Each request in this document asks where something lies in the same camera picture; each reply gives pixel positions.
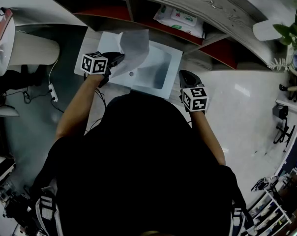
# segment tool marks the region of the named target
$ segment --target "white paper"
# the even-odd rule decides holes
[[[130,72],[144,62],[149,54],[149,30],[124,31],[117,36],[117,42],[124,60],[112,78]]]

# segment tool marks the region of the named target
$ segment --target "person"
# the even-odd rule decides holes
[[[65,236],[228,235],[232,203],[246,204],[204,113],[191,128],[171,103],[131,91],[84,135],[102,79],[88,75],[62,115],[32,198],[56,178]]]

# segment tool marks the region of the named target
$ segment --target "shoe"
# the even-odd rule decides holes
[[[280,90],[285,92],[285,91],[287,91],[287,87],[285,87],[282,84],[280,84]]]

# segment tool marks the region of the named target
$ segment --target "chair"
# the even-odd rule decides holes
[[[290,139],[295,129],[295,125],[294,125],[291,132],[290,133],[287,132],[289,130],[289,126],[287,126],[287,117],[286,117],[288,115],[288,106],[282,106],[282,105],[276,104],[276,106],[273,107],[272,109],[272,113],[274,116],[280,118],[281,120],[285,120],[284,128],[276,126],[276,129],[279,130],[281,135],[278,139],[276,139],[276,137],[278,136],[278,133],[277,133],[273,143],[274,144],[277,144],[278,142],[282,143],[284,141],[285,136],[287,136],[288,137],[286,141],[286,146],[287,146],[288,143],[290,142]]]
[[[278,135],[278,134],[277,134],[277,135],[275,136],[275,138],[274,138],[273,143],[274,143],[274,144],[277,144],[278,142],[282,143],[282,142],[284,141],[285,136],[287,136],[287,137],[288,137],[288,139],[287,139],[287,141],[286,141],[286,147],[287,147],[287,145],[288,145],[288,143],[290,142],[290,139],[291,139],[291,137],[292,137],[292,135],[293,135],[293,132],[294,132],[294,129],[295,129],[295,125],[293,126],[291,132],[290,132],[290,133],[287,133],[287,131],[289,130],[289,128],[290,128],[290,127],[287,126],[287,118],[285,118],[285,126],[284,126],[284,129],[282,129],[282,128],[279,127],[279,126],[276,126],[276,129],[278,129],[278,130],[281,132],[281,135],[280,135],[280,137],[279,137],[277,140],[275,140],[276,137],[277,137],[277,135]]]

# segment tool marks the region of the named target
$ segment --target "shelf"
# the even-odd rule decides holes
[[[290,224],[292,223],[290,218],[287,216],[286,212],[283,211],[282,207],[277,203],[277,201],[274,199],[274,197],[271,196],[271,194],[269,194],[269,192],[267,190],[265,190],[266,194],[268,194],[268,196],[275,202],[275,204],[279,207],[279,209],[281,210],[281,212],[284,214],[284,216],[286,217],[287,221],[290,222]]]
[[[236,48],[233,42],[222,39],[199,50],[230,68],[237,69]]]
[[[271,205],[271,201],[272,200],[270,200],[269,202],[267,202],[266,203],[266,205],[265,205],[265,207],[263,207],[262,209],[261,209],[261,211],[257,214],[257,215],[255,215],[252,219],[255,219],[255,218],[257,218],[269,205]]]
[[[82,20],[86,25],[91,27],[94,31],[99,32],[108,31],[111,33],[119,34],[122,31],[144,30],[148,28],[136,24],[134,22],[123,21],[118,19],[103,18],[89,15],[77,15],[77,17],[80,20]],[[165,34],[156,29],[149,29],[148,36],[151,41],[173,47],[183,52],[189,52],[190,50],[198,48],[197,45],[192,44],[182,38],[170,34]]]
[[[220,31],[219,29],[216,29],[213,26],[210,26],[209,24],[204,23],[203,28],[206,36],[202,42],[202,45],[201,45],[202,48],[207,45],[213,44],[219,40],[229,37],[227,34],[223,33],[222,31]]]
[[[275,48],[276,41],[259,41],[252,32],[252,26],[257,23],[250,16],[253,10],[249,3],[243,4],[243,0],[151,0],[168,6],[174,6],[184,12],[197,16],[207,21],[217,29],[226,32],[237,42],[244,45],[264,64],[269,64],[278,54]],[[138,6],[136,9],[143,11],[145,7]]]
[[[263,201],[266,197],[268,197],[267,193],[265,193],[263,196],[260,197],[259,200],[255,202],[255,204],[250,208],[249,213],[257,206],[260,204],[261,201]]]
[[[286,221],[286,223],[284,223],[283,225],[275,226],[275,227],[273,228],[274,233],[272,232],[272,234],[269,234],[268,236],[274,236],[274,235],[276,235],[276,234],[277,234],[280,230],[282,230],[283,227],[285,227],[287,224],[288,224],[288,221]]]
[[[75,15],[90,15],[131,21],[128,8],[122,5],[105,5],[74,13]]]
[[[269,229],[275,223],[277,223],[281,219],[281,217],[283,217],[283,216],[284,216],[283,214],[279,213],[274,218],[272,218],[264,227],[262,227],[261,229],[258,229],[257,230],[257,236],[263,234],[267,229]]]
[[[156,12],[159,10],[161,4],[147,1],[147,0],[138,0],[137,3],[138,3],[138,6],[142,8],[142,10],[139,11],[138,13],[134,13],[135,15],[133,15],[134,21],[136,23],[181,37],[183,39],[190,41],[191,43],[194,43],[200,46],[202,45],[203,39],[192,36],[186,32],[172,28],[170,26],[163,25],[158,21],[154,20],[153,18]]]
[[[270,211],[261,217],[260,222],[256,225],[256,227],[259,227],[260,225],[262,225],[274,212],[276,212],[279,209],[279,207],[276,206],[276,204],[274,204],[274,208],[270,209]]]

